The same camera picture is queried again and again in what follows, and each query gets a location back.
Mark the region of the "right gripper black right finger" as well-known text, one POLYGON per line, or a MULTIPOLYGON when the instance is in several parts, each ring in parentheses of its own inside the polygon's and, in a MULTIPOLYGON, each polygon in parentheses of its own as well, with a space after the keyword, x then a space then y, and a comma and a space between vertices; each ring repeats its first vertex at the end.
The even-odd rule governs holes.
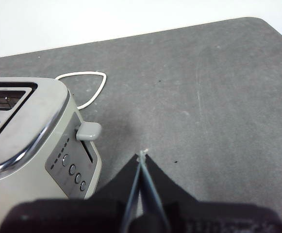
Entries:
POLYGON ((138 161, 144 213, 131 222, 132 233, 282 233, 282 220, 272 209, 197 200, 147 154, 138 161))

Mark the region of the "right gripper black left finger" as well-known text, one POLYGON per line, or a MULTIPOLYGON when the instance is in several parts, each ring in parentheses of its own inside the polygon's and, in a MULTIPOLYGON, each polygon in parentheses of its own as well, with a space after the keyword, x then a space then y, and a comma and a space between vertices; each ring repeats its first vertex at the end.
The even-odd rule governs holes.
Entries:
POLYGON ((117 233, 138 167, 134 155, 90 198, 39 199, 14 206, 1 233, 117 233))

